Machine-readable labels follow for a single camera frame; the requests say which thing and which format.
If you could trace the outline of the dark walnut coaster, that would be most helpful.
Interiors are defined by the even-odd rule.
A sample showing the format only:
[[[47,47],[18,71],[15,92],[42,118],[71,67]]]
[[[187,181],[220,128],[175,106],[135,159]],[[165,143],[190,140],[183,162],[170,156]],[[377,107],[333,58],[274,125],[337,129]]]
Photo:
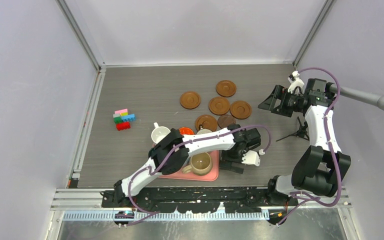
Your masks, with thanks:
[[[227,128],[229,125],[235,125],[236,119],[230,114],[224,114],[218,118],[217,124],[221,129]]]

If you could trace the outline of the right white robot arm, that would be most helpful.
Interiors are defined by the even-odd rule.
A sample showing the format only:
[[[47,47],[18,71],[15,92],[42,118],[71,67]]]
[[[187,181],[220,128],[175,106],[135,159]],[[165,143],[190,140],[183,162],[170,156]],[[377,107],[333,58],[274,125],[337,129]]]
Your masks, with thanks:
[[[339,147],[333,128],[334,93],[326,80],[308,79],[305,88],[276,85],[259,109],[291,117],[294,112],[304,116],[304,134],[309,147],[295,165],[292,174],[276,175],[268,182],[265,198],[271,205],[279,205],[292,193],[307,192],[316,196],[333,197],[342,187],[351,158]]]

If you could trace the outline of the grey cup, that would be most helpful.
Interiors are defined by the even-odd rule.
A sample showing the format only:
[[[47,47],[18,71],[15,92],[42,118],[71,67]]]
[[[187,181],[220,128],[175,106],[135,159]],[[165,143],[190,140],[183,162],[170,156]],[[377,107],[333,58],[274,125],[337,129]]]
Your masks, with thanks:
[[[212,133],[212,131],[210,129],[206,129],[206,128],[202,128],[200,130],[197,131],[197,135],[203,135],[203,134],[209,134],[209,133]]]

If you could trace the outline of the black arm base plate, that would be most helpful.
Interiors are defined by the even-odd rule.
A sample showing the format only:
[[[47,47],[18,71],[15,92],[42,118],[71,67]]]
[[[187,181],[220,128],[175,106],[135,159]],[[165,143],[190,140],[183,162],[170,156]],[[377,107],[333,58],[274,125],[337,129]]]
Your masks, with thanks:
[[[147,212],[185,214],[214,213],[223,207],[226,213],[256,213],[260,207],[280,207],[297,203],[286,196],[268,192],[266,187],[145,187],[129,198],[121,191],[101,193],[104,208],[141,208]]]

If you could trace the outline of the pink plastic tray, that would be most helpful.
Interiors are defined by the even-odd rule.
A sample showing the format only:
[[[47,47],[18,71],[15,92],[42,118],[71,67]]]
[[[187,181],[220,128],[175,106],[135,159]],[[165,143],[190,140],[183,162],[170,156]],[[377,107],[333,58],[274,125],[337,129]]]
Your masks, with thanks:
[[[188,163],[190,158],[187,160],[186,165],[182,166],[180,170],[176,171],[175,173],[168,174],[168,175],[161,175],[159,178],[163,179],[175,179],[175,180],[188,180],[188,181],[204,181],[204,182],[213,182],[215,181],[219,176],[219,151],[214,150],[207,152],[212,159],[213,167],[212,170],[206,174],[206,175],[195,175],[193,173],[182,173],[182,168],[185,167]]]

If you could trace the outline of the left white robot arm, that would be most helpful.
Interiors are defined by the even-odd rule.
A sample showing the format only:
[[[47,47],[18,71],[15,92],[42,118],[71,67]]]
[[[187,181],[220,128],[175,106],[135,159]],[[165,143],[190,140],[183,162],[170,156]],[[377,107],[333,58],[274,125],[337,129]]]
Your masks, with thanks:
[[[258,163],[267,149],[255,151],[261,145],[257,128],[257,125],[241,127],[232,124],[218,131],[197,135],[182,135],[178,129],[172,128],[149,150],[148,159],[140,169],[113,185],[113,201],[121,207],[128,207],[134,196],[149,183],[160,176],[182,170],[198,154],[224,151],[230,158]]]

